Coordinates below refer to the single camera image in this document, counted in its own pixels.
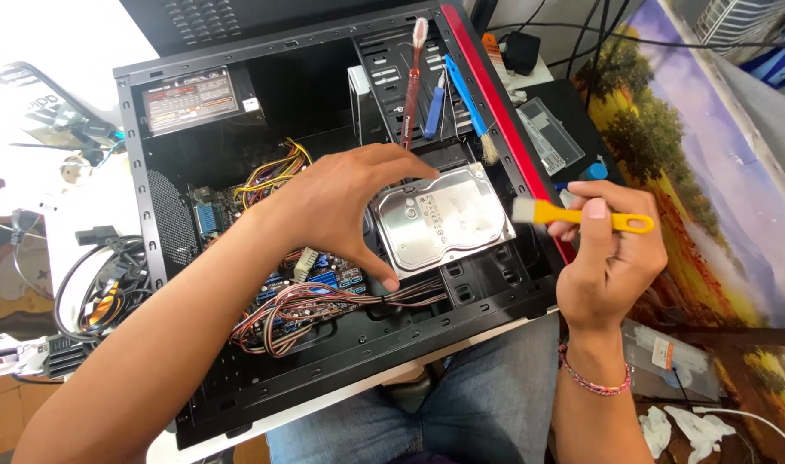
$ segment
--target mesh vent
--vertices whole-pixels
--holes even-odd
[[[166,258],[186,266],[198,256],[198,240],[193,232],[194,218],[169,179],[151,169],[148,173],[160,249]]]
[[[241,34],[230,0],[160,0],[160,3],[186,45]]]

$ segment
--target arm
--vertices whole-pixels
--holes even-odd
[[[295,248],[331,251],[396,290],[394,271],[363,244],[363,208],[385,185],[437,176],[396,145],[369,145],[314,163],[251,207],[111,333],[37,411],[12,462],[96,457],[118,463],[145,455],[194,393],[266,277]],[[324,224],[320,211],[328,211]],[[90,398],[106,400],[89,414],[81,401]]]
[[[583,207],[578,256],[562,271],[556,286],[570,328],[567,361],[588,382],[619,386],[625,379],[619,324],[667,263],[659,215],[652,195],[644,192],[606,181],[571,183],[567,188],[582,196],[571,207]],[[614,235],[608,205],[650,216],[655,227],[645,235]],[[549,232],[573,239],[577,228],[555,223]],[[560,369],[554,401],[552,424],[562,464],[653,462],[629,389],[620,395],[597,395]]]

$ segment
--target computer case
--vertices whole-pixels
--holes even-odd
[[[284,136],[303,143],[314,159],[357,146],[348,69],[363,66],[379,113],[367,120],[382,122],[378,131],[383,139],[398,142],[400,121],[390,110],[398,101],[403,105],[412,50],[401,44],[411,40],[418,16],[429,19],[430,30],[419,63],[418,128],[438,79],[438,69],[430,69],[437,63],[434,57],[449,53],[501,156],[501,162],[486,171],[505,209],[509,213],[516,195],[557,202],[530,139],[516,129],[521,122],[460,6],[438,0],[338,0],[326,3],[330,7],[322,12],[324,3],[313,1],[122,2],[161,55],[176,53],[114,70],[155,290],[201,253],[190,186],[220,190],[243,182],[254,166],[275,159]],[[270,6],[255,15],[253,4]],[[301,11],[295,4],[311,9],[292,17],[276,12],[279,5]],[[212,32],[208,27],[217,20],[210,18],[224,17],[224,6],[230,9],[223,13],[233,13],[227,18],[236,20],[226,25],[237,27]],[[274,20],[269,24],[249,19],[270,14]],[[190,17],[189,27],[178,26]],[[207,28],[197,29],[203,25]],[[209,40],[183,38],[206,30]],[[397,85],[376,84],[371,76],[379,69],[396,69]],[[150,121],[145,100],[149,89],[192,82],[193,76],[222,79],[222,74],[231,79],[226,84],[234,99],[225,103],[226,109],[175,126]],[[452,127],[449,111],[444,117],[445,126]],[[439,170],[456,168],[480,159],[480,145],[472,135],[470,125],[464,125],[457,134],[445,130],[434,140],[418,137],[412,150]],[[255,420],[472,335],[544,315],[556,302],[556,276],[573,258],[573,249],[543,229],[515,229],[518,237],[510,242],[402,282],[405,286],[410,280],[440,276],[449,295],[446,301],[397,312],[368,306],[320,324],[306,335],[310,339],[305,349],[281,358],[246,354],[227,343],[178,414],[178,446],[241,433]],[[372,224],[365,242],[379,255],[386,253]]]

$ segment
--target braided bracelet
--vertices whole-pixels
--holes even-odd
[[[630,365],[625,363],[624,368],[626,370],[626,374],[624,376],[624,383],[621,386],[603,386],[603,385],[596,385],[593,382],[587,382],[584,378],[575,373],[570,364],[567,363],[567,345],[564,343],[559,342],[558,344],[558,358],[562,362],[563,368],[573,377],[573,380],[578,382],[579,385],[583,386],[587,390],[592,391],[597,395],[604,395],[604,396],[614,396],[619,395],[625,390],[630,388]]]

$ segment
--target hand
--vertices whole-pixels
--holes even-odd
[[[356,263],[389,291],[395,272],[363,243],[363,211],[383,187],[405,177],[435,179],[439,172],[393,143],[328,154],[259,205],[283,215],[293,248],[324,250]]]
[[[667,264],[659,213],[653,195],[608,181],[570,183],[580,198],[571,209],[582,209],[581,246],[573,263],[558,278],[558,305],[572,332],[618,330],[624,315]],[[647,234],[614,233],[610,210],[650,216]],[[547,232],[570,241],[579,227],[557,221]]]

